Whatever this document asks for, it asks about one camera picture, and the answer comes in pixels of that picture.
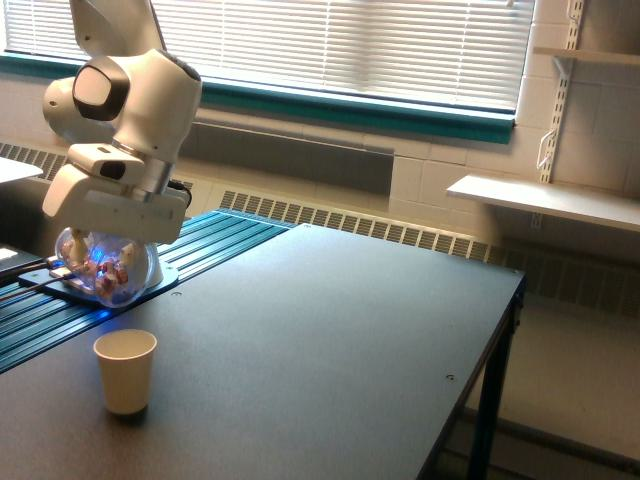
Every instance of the window blinds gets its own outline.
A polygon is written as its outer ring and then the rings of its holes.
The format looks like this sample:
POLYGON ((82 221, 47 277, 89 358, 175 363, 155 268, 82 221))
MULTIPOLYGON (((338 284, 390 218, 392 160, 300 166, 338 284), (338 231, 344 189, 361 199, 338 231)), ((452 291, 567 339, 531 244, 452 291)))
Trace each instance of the window blinds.
MULTIPOLYGON (((66 0, 4 0, 7 48, 84 58, 66 0)), ((154 0, 202 75, 514 111, 534 0, 154 0)))

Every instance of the clear plastic ball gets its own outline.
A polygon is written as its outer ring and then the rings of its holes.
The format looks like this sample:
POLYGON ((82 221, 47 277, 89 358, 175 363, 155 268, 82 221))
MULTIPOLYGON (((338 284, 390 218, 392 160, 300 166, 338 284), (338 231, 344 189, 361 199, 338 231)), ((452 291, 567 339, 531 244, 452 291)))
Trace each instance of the clear plastic ball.
POLYGON ((111 308, 124 307, 140 297, 155 264, 150 245, 68 228, 58 237, 56 254, 82 282, 85 293, 111 308))

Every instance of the teal window frame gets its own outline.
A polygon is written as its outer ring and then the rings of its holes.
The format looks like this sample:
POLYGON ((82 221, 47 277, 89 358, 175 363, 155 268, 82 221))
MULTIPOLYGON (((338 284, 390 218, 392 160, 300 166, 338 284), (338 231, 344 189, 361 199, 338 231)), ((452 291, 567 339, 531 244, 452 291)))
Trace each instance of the teal window frame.
MULTIPOLYGON (((74 76, 80 61, 4 52, 0 72, 57 79, 74 76)), ((203 78, 202 105, 240 108, 385 134, 413 133, 508 144, 515 115, 299 91, 203 78)))

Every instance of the paper cup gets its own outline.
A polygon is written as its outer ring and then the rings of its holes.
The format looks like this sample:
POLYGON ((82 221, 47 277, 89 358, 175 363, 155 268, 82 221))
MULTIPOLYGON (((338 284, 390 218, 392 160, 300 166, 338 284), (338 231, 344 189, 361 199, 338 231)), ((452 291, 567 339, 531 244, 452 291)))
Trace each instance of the paper cup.
POLYGON ((129 415, 147 405, 157 344, 156 337, 144 330, 118 330, 95 341, 107 410, 129 415))

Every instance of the white shelf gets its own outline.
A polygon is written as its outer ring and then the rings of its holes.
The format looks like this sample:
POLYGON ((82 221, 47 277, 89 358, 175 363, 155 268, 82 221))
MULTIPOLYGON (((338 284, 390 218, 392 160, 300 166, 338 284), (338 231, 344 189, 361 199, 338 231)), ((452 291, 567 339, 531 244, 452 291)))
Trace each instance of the white shelf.
POLYGON ((640 55, 629 55, 626 53, 596 52, 592 50, 567 50, 564 48, 548 47, 534 47, 533 53, 551 55, 556 58, 578 60, 582 62, 640 66, 640 55))
POLYGON ((21 178, 37 177, 41 174, 42 170, 34 165, 0 157, 0 183, 20 180, 21 178))
POLYGON ((581 188, 467 175, 449 195, 640 232, 640 202, 581 188))

